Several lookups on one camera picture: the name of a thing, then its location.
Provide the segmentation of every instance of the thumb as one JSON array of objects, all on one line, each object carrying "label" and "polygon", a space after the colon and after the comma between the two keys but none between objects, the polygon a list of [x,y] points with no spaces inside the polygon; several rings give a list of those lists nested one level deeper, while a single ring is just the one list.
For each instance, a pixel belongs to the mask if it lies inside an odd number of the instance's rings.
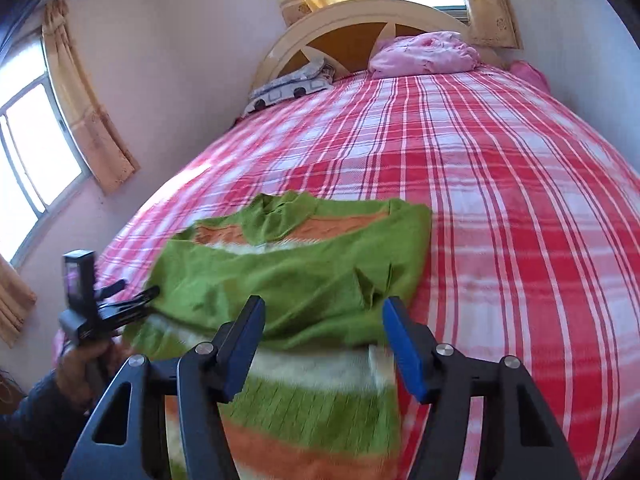
[{"label": "thumb", "polygon": [[76,357],[83,363],[87,363],[97,357],[100,357],[112,345],[113,341],[111,339],[87,343],[76,348]]}]

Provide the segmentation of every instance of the silver screw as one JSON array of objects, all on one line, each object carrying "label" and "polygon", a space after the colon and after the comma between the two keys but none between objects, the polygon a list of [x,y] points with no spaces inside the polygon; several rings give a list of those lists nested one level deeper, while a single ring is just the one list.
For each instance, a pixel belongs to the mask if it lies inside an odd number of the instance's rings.
[{"label": "silver screw", "polygon": [[207,354],[210,354],[211,352],[213,352],[213,345],[211,343],[204,342],[204,343],[199,343],[196,346],[196,354],[207,355]]},{"label": "silver screw", "polygon": [[127,359],[127,363],[133,367],[142,366],[145,363],[145,357],[142,354],[135,354]]},{"label": "silver screw", "polygon": [[507,355],[507,357],[504,358],[504,365],[515,370],[516,368],[520,368],[520,359],[513,355]]},{"label": "silver screw", "polygon": [[449,357],[453,355],[453,346],[448,343],[440,343],[436,346],[436,352],[440,355],[444,355],[445,357]]}]

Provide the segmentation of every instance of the plaid bedsheet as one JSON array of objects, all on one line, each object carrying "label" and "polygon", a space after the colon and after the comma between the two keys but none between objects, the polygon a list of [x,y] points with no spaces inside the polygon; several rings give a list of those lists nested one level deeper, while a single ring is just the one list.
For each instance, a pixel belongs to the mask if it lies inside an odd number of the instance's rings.
[{"label": "plaid bedsheet", "polygon": [[[586,479],[640,428],[640,178],[567,108],[497,69],[373,81],[242,121],[167,182],[99,259],[131,296],[165,240],[259,192],[398,196],[433,211],[412,316],[473,357],[521,357]],[[404,478],[426,410],[400,394]],[[474,402],[461,478],[474,476]]]}]

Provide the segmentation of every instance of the red and white plaid blanket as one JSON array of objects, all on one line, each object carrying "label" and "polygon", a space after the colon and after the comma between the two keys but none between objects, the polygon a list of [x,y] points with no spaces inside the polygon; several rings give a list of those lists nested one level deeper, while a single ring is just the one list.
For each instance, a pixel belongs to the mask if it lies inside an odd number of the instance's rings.
[{"label": "red and white plaid blanket", "polygon": [[[616,465],[640,428],[640,178],[587,124],[493,68],[359,74],[210,145],[104,251],[101,281],[126,278],[131,296],[169,236],[288,189],[431,207],[414,318],[466,355],[521,357],[584,478]],[[426,410],[400,396],[404,478]],[[461,478],[481,413],[475,402]]]}]

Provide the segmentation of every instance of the wooden headboard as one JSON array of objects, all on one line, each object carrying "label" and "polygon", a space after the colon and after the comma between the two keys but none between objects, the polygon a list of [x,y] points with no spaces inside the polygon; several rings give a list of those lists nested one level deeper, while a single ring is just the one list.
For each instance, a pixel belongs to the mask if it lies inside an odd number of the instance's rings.
[{"label": "wooden headboard", "polygon": [[[252,89],[299,69],[324,56],[336,68],[336,77],[366,70],[378,39],[416,36],[452,30],[473,43],[468,25],[440,10],[405,0],[348,0],[318,10],[296,22],[260,63]],[[482,61],[502,66],[496,52],[476,49]]]}]

